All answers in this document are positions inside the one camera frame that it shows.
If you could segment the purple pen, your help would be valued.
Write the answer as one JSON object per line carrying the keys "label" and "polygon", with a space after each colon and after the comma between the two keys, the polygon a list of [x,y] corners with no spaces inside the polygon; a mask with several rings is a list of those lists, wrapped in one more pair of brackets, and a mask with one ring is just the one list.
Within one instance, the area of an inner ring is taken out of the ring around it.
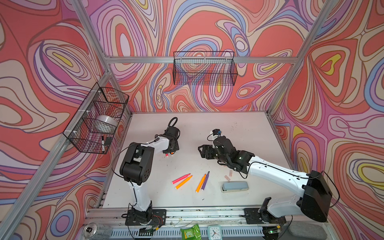
{"label": "purple pen", "polygon": [[207,181],[208,181],[208,178],[209,178],[209,175],[210,175],[210,171],[208,171],[208,173],[206,174],[206,177],[205,177],[204,182],[202,184],[201,190],[205,189]]}

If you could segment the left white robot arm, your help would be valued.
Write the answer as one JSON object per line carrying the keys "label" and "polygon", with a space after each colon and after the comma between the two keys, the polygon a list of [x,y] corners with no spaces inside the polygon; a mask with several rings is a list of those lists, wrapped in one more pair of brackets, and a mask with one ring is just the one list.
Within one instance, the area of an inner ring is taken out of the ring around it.
{"label": "left white robot arm", "polygon": [[157,153],[171,154],[179,150],[178,140],[181,132],[170,126],[161,135],[147,143],[131,143],[120,166],[120,175],[132,185],[135,195],[133,209],[138,213],[147,214],[152,208],[152,201],[144,183],[149,179],[154,155]]}

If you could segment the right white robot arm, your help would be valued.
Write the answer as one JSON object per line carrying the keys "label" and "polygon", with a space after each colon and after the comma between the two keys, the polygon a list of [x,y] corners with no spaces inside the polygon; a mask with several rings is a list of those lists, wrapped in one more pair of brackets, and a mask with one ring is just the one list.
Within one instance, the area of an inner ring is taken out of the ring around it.
{"label": "right white robot arm", "polygon": [[328,220],[333,194],[322,173],[311,171],[308,174],[270,163],[251,152],[237,150],[225,136],[215,138],[210,145],[199,146],[198,151],[202,158],[216,160],[240,173],[242,178],[260,177],[292,193],[276,200],[265,198],[258,210],[263,222],[270,223],[272,219],[288,215],[304,215],[320,223]]}

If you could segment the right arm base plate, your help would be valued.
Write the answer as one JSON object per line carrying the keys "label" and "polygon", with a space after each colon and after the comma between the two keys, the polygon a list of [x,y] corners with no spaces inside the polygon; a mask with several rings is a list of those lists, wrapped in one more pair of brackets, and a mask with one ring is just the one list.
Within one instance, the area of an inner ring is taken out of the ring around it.
{"label": "right arm base plate", "polygon": [[284,225],[287,220],[285,217],[276,218],[268,211],[260,211],[259,208],[245,208],[243,218],[246,219],[247,224],[275,224]]}

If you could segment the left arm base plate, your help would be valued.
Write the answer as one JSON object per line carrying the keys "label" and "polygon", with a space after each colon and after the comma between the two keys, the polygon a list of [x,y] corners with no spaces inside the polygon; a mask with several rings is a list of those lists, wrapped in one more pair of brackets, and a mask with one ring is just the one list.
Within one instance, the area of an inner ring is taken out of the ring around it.
{"label": "left arm base plate", "polygon": [[126,226],[152,226],[158,227],[166,223],[167,210],[155,209],[146,212],[130,209],[125,220]]}

